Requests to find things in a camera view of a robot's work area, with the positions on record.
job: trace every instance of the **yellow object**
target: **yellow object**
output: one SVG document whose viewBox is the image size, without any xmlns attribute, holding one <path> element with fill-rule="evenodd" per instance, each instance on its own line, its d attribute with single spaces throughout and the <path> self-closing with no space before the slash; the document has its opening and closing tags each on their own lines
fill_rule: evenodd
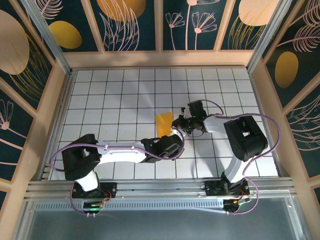
<svg viewBox="0 0 320 240">
<path fill-rule="evenodd" d="M 275 82 L 280 88 L 287 88 L 295 80 L 298 73 L 299 61 L 297 56 L 290 51 L 280 55 L 275 64 Z"/>
<path fill-rule="evenodd" d="M 279 0 L 241 0 L 240 20 L 249 26 L 266 25 L 274 13 Z"/>
<path fill-rule="evenodd" d="M 30 55 L 28 36 L 21 24 L 0 10 L 0 70 L 11 75 L 22 73 Z"/>
<path fill-rule="evenodd" d="M 123 2 L 129 13 L 125 13 Z M 146 0 L 97 0 L 97 3 L 105 15 L 121 22 L 124 22 L 125 15 L 130 14 L 130 9 L 136 18 L 140 17 L 146 9 Z"/>
<path fill-rule="evenodd" d="M 76 49 L 82 43 L 80 32 L 66 21 L 54 21 L 49 28 L 61 47 Z"/>
<path fill-rule="evenodd" d="M 171 134 L 171 125 L 174 121 L 172 112 L 166 112 L 155 116 L 155 127 L 158 138 Z"/>
</svg>

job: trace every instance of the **yellow circle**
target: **yellow circle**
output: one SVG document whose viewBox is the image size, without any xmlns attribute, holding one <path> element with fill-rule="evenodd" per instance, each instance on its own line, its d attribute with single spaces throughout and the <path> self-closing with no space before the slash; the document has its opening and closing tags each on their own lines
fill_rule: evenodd
<svg viewBox="0 0 320 240">
<path fill-rule="evenodd" d="M 54 21 L 49 28 L 61 47 L 76 49 L 82 43 L 80 32 L 66 21 Z"/>
<path fill-rule="evenodd" d="M 298 73 L 299 61 L 297 56 L 290 51 L 280 55 L 275 64 L 275 82 L 280 88 L 287 88 L 295 80 Z"/>
<path fill-rule="evenodd" d="M 20 23 L 10 14 L 0 10 L 0 69 L 17 75 L 29 61 L 28 36 Z"/>
<path fill-rule="evenodd" d="M 105 15 L 121 22 L 124 22 L 125 14 L 127 15 L 123 2 L 128 8 L 129 14 L 130 9 L 132 9 L 136 18 L 140 17 L 146 9 L 146 0 L 97 0 L 99 7 Z M 130 20 L 131 17 L 126 16 L 126 22 Z"/>
<path fill-rule="evenodd" d="M 266 25 L 274 13 L 279 0 L 241 0 L 239 18 L 249 26 Z"/>
</svg>

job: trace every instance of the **yellow block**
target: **yellow block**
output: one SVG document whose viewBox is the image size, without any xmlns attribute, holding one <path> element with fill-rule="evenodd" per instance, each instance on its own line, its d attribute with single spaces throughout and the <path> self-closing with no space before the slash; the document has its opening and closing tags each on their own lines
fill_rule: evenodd
<svg viewBox="0 0 320 240">
<path fill-rule="evenodd" d="M 158 138 L 171 134 L 171 125 L 174 120 L 173 113 L 166 112 L 163 114 L 155 115 L 156 134 Z"/>
</svg>

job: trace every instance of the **white grid mat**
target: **white grid mat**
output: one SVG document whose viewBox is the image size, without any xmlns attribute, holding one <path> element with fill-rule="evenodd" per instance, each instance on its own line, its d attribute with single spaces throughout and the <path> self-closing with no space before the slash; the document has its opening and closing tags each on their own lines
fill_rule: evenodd
<svg viewBox="0 0 320 240">
<path fill-rule="evenodd" d="M 181 107 L 202 99 L 219 104 L 227 116 L 259 113 L 245 68 L 81 70 L 58 147 L 85 134 L 95 134 L 96 139 L 109 142 L 154 138 L 156 114 L 173 112 L 176 119 Z M 209 114 L 219 111 L 210 103 L 203 104 Z M 255 119 L 265 133 L 262 119 Z M 185 151 L 175 161 L 105 163 L 95 171 L 101 180 L 219 177 L 233 155 L 227 136 L 199 136 L 200 133 L 194 132 L 194 138 L 186 137 Z M 63 168 L 61 155 L 54 165 Z M 273 157 L 257 160 L 247 176 L 278 176 Z M 64 180 L 64 174 L 51 171 L 48 179 Z"/>
</svg>

